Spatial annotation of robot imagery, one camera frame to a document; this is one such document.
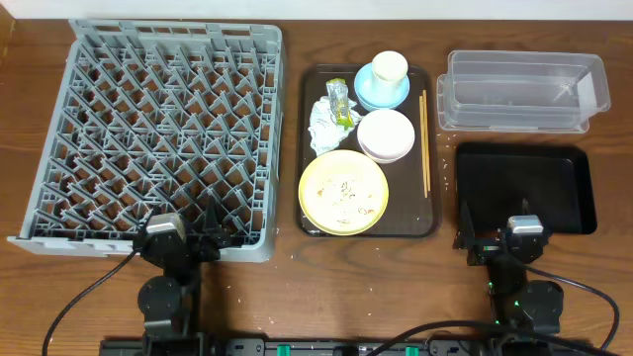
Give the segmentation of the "white pink bowl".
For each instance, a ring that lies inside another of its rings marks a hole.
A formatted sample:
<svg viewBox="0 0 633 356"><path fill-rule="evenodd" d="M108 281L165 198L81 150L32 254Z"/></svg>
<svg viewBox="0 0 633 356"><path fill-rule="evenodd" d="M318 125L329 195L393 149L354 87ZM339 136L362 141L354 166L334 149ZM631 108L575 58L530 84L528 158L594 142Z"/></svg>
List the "white pink bowl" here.
<svg viewBox="0 0 633 356"><path fill-rule="evenodd" d="M367 156L377 163L387 164L408 154L415 141L415 131L404 114L380 109L360 121L357 140Z"/></svg>

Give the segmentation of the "white tissue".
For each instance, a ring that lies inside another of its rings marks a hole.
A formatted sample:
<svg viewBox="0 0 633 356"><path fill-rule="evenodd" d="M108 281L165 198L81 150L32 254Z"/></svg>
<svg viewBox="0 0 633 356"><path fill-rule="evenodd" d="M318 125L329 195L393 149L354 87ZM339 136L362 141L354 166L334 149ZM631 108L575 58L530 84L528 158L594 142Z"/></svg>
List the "white tissue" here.
<svg viewBox="0 0 633 356"><path fill-rule="evenodd" d="M328 97L323 96L313 104L308 131L311 136L310 147L316 156L337 149L363 119L354 110L350 110L350 115L353 124L351 128L347 128L335 122Z"/></svg>

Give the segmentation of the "light blue bowl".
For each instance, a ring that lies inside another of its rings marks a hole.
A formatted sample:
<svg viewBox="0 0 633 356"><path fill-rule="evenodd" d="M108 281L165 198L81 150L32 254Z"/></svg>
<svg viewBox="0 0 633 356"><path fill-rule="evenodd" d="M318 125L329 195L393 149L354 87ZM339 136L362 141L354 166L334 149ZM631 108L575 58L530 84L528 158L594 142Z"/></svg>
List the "light blue bowl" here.
<svg viewBox="0 0 633 356"><path fill-rule="evenodd" d="M357 99L368 112L396 108L407 98L409 88L407 76L397 81L380 79L371 63L365 64L354 79Z"/></svg>

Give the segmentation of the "cream white cup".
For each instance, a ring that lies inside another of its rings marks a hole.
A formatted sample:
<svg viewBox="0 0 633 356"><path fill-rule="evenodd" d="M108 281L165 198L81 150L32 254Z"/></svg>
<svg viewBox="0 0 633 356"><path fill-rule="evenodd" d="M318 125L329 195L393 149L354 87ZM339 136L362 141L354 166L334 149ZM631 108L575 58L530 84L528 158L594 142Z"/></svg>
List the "cream white cup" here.
<svg viewBox="0 0 633 356"><path fill-rule="evenodd" d="M399 52L386 50L372 59L373 86L377 91L395 92L408 71L408 62Z"/></svg>

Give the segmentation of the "green yellow snack wrapper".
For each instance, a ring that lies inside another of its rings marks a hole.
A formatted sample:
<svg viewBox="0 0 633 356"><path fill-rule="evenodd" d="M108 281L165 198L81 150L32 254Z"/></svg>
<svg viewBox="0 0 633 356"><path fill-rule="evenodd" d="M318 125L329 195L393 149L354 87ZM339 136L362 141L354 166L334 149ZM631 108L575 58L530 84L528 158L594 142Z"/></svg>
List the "green yellow snack wrapper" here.
<svg viewBox="0 0 633 356"><path fill-rule="evenodd" d="M330 79L326 82L332 120L346 131L354 126L350 114L348 87L342 78Z"/></svg>

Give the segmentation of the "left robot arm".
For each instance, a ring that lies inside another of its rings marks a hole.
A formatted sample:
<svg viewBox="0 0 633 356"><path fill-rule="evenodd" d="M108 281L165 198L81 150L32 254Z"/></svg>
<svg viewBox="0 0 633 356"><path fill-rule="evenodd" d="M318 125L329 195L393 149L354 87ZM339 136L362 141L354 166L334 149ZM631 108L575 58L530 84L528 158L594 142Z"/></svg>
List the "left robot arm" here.
<svg viewBox="0 0 633 356"><path fill-rule="evenodd" d="M133 249L162 274L140 288L144 316L142 353L147 356L199 356L214 353L213 338L198 329L203 262L221 259L230 236L211 197L197 225L177 213L154 208L134 238Z"/></svg>

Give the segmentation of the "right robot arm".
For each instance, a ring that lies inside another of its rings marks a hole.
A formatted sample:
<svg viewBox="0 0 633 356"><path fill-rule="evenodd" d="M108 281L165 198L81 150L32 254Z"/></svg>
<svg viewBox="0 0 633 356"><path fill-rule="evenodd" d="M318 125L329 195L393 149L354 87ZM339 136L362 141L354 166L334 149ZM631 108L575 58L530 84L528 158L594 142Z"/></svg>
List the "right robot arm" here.
<svg viewBox="0 0 633 356"><path fill-rule="evenodd" d="M512 216L496 235L477 235L468 205L461 205L453 247L468 252L468 265L487 268L491 306L499 323L542 334L560 331L562 287L527 277L529 264L543 254L550 235L535 215Z"/></svg>

